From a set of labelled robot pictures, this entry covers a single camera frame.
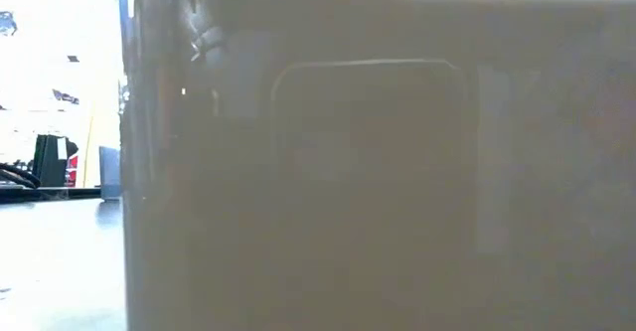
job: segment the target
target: white plastic container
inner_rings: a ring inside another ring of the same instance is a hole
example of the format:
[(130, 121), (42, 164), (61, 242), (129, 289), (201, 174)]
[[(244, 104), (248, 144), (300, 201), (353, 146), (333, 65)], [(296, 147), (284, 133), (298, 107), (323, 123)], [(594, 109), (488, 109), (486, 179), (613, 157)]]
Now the white plastic container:
[(130, 330), (636, 329), (635, 3), (135, 0)]

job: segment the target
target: cable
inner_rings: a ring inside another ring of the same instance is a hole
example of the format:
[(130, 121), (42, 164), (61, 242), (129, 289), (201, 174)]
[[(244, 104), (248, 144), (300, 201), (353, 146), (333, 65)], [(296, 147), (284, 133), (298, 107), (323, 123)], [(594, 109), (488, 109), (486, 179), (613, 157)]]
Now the cable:
[(31, 189), (38, 189), (41, 185), (38, 177), (6, 163), (0, 163), (0, 178)]

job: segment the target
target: white container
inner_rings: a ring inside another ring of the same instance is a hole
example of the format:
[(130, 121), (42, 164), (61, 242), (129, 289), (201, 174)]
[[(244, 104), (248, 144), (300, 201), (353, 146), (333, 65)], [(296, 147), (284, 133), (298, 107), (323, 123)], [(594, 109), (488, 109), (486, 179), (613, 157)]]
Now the white container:
[(135, 0), (130, 330), (636, 329), (635, 3)]

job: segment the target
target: plastic surface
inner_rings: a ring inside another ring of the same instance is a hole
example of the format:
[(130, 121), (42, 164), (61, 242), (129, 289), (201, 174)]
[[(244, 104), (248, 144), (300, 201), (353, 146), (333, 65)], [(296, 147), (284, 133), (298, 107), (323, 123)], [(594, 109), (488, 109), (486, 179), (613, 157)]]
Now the plastic surface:
[(135, 0), (130, 329), (635, 329), (635, 3)]

